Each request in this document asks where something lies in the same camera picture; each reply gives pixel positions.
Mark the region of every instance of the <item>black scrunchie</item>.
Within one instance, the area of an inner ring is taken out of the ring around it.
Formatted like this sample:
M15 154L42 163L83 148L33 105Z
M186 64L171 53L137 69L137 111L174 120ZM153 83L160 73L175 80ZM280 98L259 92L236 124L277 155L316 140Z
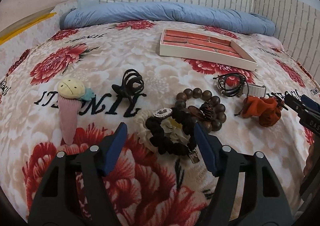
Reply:
M152 134L150 143L158 148L158 153L161 155L168 152L176 156L186 156L197 146L193 135L195 124L192 121L191 114L180 111L177 108L172 108L171 117L175 119L177 123L182 124L182 130L186 135L190 135L187 146L181 143L173 143L169 137L166 137L161 127L162 119L156 117L149 117L146 120L146 128L149 129Z

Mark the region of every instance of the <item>rhinestone brooch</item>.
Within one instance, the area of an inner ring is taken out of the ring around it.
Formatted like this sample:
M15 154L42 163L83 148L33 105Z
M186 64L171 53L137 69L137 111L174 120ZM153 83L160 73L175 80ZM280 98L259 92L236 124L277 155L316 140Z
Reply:
M172 109L162 108L162 109L158 109L156 112L154 112L153 116L156 118L167 118L167 117L170 117L171 114L172 114Z

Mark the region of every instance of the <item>box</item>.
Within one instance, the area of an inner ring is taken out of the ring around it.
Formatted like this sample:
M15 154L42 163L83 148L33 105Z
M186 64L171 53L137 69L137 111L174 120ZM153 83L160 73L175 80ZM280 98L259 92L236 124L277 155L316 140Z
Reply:
M160 55L215 62L248 71L257 68L255 60L232 38L184 29L163 30Z

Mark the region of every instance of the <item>bedspread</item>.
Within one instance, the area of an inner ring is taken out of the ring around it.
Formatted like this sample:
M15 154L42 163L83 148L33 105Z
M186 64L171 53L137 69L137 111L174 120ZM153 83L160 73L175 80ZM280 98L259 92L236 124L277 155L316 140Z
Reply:
M255 72L216 63L159 56L164 28L179 28L227 35L258 63ZM127 69L136 69L145 89L133 103L120 100L112 84L121 84ZM107 192L122 225L194 225L208 205L217 180L203 160L162 156L139 144L133 119L142 110L171 107L175 95L200 87L219 95L213 77L240 72L248 82L265 85L267 92L295 97L306 94L319 102L319 89L298 64L278 49L263 47L247 35L183 22L131 21L59 31L37 47L26 50L1 83L0 184L23 218L27 218L35 192L55 154L86 150L113 133L120 122L128 125L128 139L114 171L104 178ZM95 98L79 112L74 142L62 139L57 105L57 83L75 77L90 87ZM236 80L228 80L228 85ZM300 203L299 187L312 134L299 124L292 110L282 111L274 126L261 127L257 118L235 117L245 96L225 98L227 121L212 133L222 144L240 153L262 151L275 170L294 211ZM199 107L200 99L187 104ZM232 218L237 216L243 189L241 175ZM81 174L77 175L83 215L90 217Z

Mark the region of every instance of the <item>metal tag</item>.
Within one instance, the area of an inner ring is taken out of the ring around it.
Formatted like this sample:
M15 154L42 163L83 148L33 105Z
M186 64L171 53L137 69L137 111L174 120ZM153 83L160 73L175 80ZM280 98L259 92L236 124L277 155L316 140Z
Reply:
M191 151L189 154L188 154L189 158L191 159L191 162L193 164L196 164L200 161L199 157L198 157L198 153L196 150L193 150Z

